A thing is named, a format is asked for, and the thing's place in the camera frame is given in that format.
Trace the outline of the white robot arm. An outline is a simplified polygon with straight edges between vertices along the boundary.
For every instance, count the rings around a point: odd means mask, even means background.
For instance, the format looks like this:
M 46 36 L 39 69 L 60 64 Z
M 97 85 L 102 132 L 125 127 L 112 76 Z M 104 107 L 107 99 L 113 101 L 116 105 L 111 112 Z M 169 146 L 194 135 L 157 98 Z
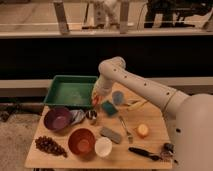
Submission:
M 172 171 L 213 171 L 213 95 L 188 95 L 125 70 L 122 57 L 103 60 L 92 98 L 107 96 L 115 82 L 176 118 Z

